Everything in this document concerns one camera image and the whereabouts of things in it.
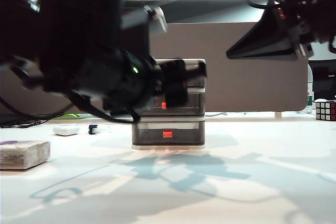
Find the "small black object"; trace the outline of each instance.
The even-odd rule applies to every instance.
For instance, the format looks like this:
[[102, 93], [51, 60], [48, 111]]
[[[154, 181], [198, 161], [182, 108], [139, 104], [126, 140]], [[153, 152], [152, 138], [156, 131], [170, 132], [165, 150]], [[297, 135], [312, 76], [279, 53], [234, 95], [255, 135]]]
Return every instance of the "small black object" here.
[[90, 124], [89, 125], [89, 134], [94, 135], [95, 134], [94, 129], [97, 128], [97, 127], [98, 127], [97, 124]]

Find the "red label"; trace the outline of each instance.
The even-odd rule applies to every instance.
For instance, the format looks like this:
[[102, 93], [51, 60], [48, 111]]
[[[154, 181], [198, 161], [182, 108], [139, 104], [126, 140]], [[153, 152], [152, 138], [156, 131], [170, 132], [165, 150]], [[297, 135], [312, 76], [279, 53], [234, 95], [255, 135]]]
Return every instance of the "red label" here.
[[173, 132], [172, 131], [163, 131], [162, 136], [163, 136], [163, 138], [171, 138], [171, 137], [173, 137]]

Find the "black cable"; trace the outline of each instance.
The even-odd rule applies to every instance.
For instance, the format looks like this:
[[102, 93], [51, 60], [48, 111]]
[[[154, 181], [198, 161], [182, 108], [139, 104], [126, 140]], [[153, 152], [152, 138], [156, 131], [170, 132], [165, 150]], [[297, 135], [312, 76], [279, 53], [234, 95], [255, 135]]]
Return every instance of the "black cable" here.
[[335, 40], [335, 35], [330, 38], [328, 47], [329, 47], [330, 52], [332, 52], [333, 54], [336, 54], [336, 48], [333, 46], [334, 40]]
[[80, 95], [76, 93], [69, 93], [67, 94], [67, 97], [80, 110], [86, 111], [87, 113], [97, 116], [99, 118], [103, 118], [109, 122], [129, 124], [129, 123], [136, 123], [140, 120], [139, 115], [135, 113], [134, 111], [127, 111], [133, 117], [133, 121], [116, 119], [109, 115], [106, 115], [103, 111], [93, 106], [88, 99], [85, 99], [84, 97], [81, 97]]
[[249, 6], [252, 6], [254, 8], [258, 8], [258, 9], [270, 9], [270, 8], [278, 8], [280, 7], [280, 4], [273, 4], [273, 5], [260, 5], [257, 3], [252, 2], [251, 0], [246, 0]]
[[67, 111], [69, 108], [71, 108], [73, 106], [73, 104], [69, 104], [67, 106], [65, 106], [63, 109], [53, 113], [53, 114], [49, 114], [49, 115], [30, 115], [30, 114], [26, 114], [23, 113], [19, 110], [17, 110], [16, 108], [14, 108], [13, 106], [11, 106], [8, 102], [6, 102], [1, 96], [0, 96], [0, 103], [3, 104], [6, 108], [8, 108], [10, 111], [12, 111], [14, 114], [21, 116], [23, 119], [26, 120], [50, 120], [51, 118], [55, 118], [57, 116], [59, 116], [60, 114], [64, 114], [65, 111]]
[[26, 129], [26, 128], [29, 128], [29, 127], [33, 127], [33, 126], [36, 126], [36, 125], [46, 123], [46, 122], [50, 121], [51, 119], [58, 118], [62, 115], [64, 115], [64, 114], [54, 116], [53, 118], [50, 117], [49, 119], [44, 120], [44, 122], [42, 122], [43, 120], [42, 121], [41, 120], [25, 120], [25, 119], [9, 120], [7, 122], [1, 123], [0, 128], [2, 128], [2, 129], [9, 129], [9, 128]]

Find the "tissue box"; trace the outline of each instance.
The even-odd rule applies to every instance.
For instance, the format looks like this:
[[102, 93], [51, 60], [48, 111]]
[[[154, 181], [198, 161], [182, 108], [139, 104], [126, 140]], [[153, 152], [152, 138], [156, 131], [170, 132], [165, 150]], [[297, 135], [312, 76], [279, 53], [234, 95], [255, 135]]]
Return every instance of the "tissue box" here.
[[0, 145], [0, 169], [28, 169], [48, 160], [48, 141], [21, 141]]

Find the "rubik's cube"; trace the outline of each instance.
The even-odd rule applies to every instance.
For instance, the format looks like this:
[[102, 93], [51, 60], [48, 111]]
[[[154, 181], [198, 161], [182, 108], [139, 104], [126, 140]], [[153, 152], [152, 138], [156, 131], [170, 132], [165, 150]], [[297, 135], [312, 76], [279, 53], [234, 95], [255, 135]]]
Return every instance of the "rubik's cube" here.
[[316, 119], [336, 121], [336, 101], [317, 102]]

